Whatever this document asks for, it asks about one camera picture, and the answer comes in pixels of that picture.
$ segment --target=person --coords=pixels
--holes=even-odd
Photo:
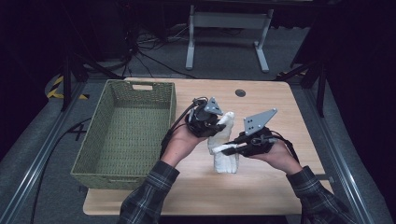
[[[118,223],[158,223],[163,201],[179,174],[177,164],[190,155],[202,141],[205,138],[193,135],[183,119],[144,183],[122,203]],[[356,223],[347,207],[320,184],[309,166],[302,167],[290,155],[284,142],[279,140],[268,153],[250,158],[268,162],[272,167],[286,173],[295,195],[301,201],[304,214],[311,223]]]

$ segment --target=plaid shirt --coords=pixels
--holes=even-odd
[[[145,182],[123,202],[118,223],[158,223],[163,201],[178,174],[172,166],[157,161]],[[347,207],[323,188],[309,167],[287,178],[311,223],[355,223],[347,214]]]
[[[356,223],[347,207],[320,184],[308,166],[287,178],[311,223]]]

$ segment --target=table top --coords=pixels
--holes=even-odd
[[[306,129],[290,86],[285,82],[241,81],[177,78],[127,78],[174,82],[177,93],[176,116],[191,104],[192,99],[216,97],[224,113],[233,111],[235,120],[231,139],[244,131],[243,118],[277,108],[266,124],[270,130],[290,140],[301,165],[309,165],[316,175],[325,172]],[[238,97],[236,90],[246,96]],[[266,162],[239,156],[236,174],[218,174],[207,142],[196,149],[178,166],[180,175],[166,197],[163,215],[292,215],[301,213],[301,204],[282,171]],[[323,186],[332,191],[328,180]],[[84,213],[87,215],[118,215],[121,202],[130,190],[89,189]]]

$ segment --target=basket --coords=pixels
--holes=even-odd
[[[135,189],[161,153],[176,112],[175,84],[108,80],[71,175],[91,189]]]

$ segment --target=yellow and black tape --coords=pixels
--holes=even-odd
[[[58,90],[59,86],[61,85],[61,83],[64,81],[64,76],[59,75],[58,78],[56,78],[55,82],[53,83],[52,87],[49,90],[49,93],[47,94],[48,98],[59,98],[59,99],[63,99],[64,95],[61,93],[56,93],[56,91]],[[80,100],[88,100],[90,99],[90,95],[89,94],[81,94],[78,99]]]

